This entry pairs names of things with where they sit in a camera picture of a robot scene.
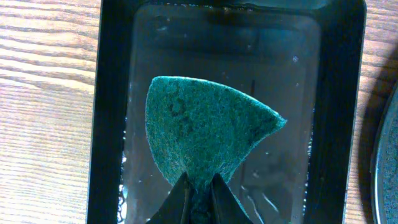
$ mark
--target green cloth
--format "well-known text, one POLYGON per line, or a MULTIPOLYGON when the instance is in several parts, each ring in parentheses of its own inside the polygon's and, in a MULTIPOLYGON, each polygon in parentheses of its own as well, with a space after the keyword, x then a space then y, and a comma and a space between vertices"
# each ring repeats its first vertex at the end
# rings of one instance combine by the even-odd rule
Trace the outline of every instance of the green cloth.
POLYGON ((209 183, 226 183, 250 151, 286 123, 277 112, 228 86, 185 77, 156 77, 146 101, 154 161, 172 185, 187 172, 197 193, 192 221, 205 223, 209 183))

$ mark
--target wet surface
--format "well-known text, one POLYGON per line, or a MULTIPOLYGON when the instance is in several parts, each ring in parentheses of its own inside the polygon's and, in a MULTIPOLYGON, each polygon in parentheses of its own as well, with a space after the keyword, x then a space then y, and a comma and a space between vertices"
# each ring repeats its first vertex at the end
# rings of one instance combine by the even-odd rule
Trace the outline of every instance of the wet surface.
POLYGON ((145 132, 146 94, 160 75, 228 85, 288 120, 248 155, 229 186, 253 223, 302 223, 318 29, 309 17, 252 9, 146 6, 137 12, 123 163, 125 223, 144 223, 172 188, 154 164, 145 132))

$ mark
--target table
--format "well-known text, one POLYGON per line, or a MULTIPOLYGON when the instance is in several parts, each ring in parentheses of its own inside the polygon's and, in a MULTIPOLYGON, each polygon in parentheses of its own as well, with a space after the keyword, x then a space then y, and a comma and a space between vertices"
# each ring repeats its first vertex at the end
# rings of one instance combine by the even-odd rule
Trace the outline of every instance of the table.
MULTIPOLYGON (((369 160, 398 77, 398 0, 368 17, 345 223, 372 223, 369 160)), ((84 223, 100 0, 0 0, 0 223, 84 223)))

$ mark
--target black tray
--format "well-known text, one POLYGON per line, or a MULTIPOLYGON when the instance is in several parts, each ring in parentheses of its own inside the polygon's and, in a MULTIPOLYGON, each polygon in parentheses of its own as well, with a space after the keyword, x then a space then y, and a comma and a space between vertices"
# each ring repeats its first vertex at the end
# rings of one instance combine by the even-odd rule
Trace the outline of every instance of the black tray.
MULTIPOLYGON (((268 12, 271 19, 267 26, 281 23, 292 24, 292 29, 308 29, 312 23, 318 33, 310 35, 307 45, 318 46, 319 57, 308 57, 310 65, 317 69, 315 91, 315 113, 313 115, 313 141, 308 167, 308 187, 306 189, 304 223, 341 223, 344 218, 345 192, 349 169, 349 159, 353 139, 356 97, 359 84, 359 69, 363 45, 366 6, 363 1, 167 1, 171 6, 181 4, 193 7, 211 6, 215 9, 234 11, 249 10, 268 12), (288 18, 311 18, 312 22, 276 22, 288 18)), ((93 118, 93 140, 91 151, 90 191, 87 223, 116 223, 118 214, 119 184, 121 182, 122 152, 125 145, 127 104, 131 86, 131 60, 133 46, 134 15, 143 5, 164 6, 160 2, 103 0, 96 76, 95 108, 93 118)), ((225 26, 244 26, 241 20, 210 18, 225 26)), ((256 23, 253 19, 245 22, 256 23)), ((225 42, 233 42, 225 36, 225 42)), ((286 42, 292 46, 292 40, 286 42)), ((217 46, 223 48, 223 41, 217 46)), ((211 46, 198 44, 197 47, 212 51, 211 46)), ((235 52, 246 54, 246 46, 237 46, 235 52)), ((267 50, 277 49, 263 45, 267 50)), ((278 55, 291 57, 289 50, 278 55)), ((293 62, 301 60, 293 55, 293 62)))

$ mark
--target teal cloth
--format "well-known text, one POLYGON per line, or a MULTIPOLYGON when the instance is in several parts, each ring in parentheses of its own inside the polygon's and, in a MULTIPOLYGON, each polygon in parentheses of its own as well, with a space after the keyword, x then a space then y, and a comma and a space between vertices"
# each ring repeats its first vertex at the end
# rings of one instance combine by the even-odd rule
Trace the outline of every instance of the teal cloth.
POLYGON ((185 77, 156 77, 146 101, 154 161, 172 185, 187 172, 197 193, 193 223, 207 223, 209 183, 229 182, 250 151, 286 123, 277 112, 228 86, 185 77))

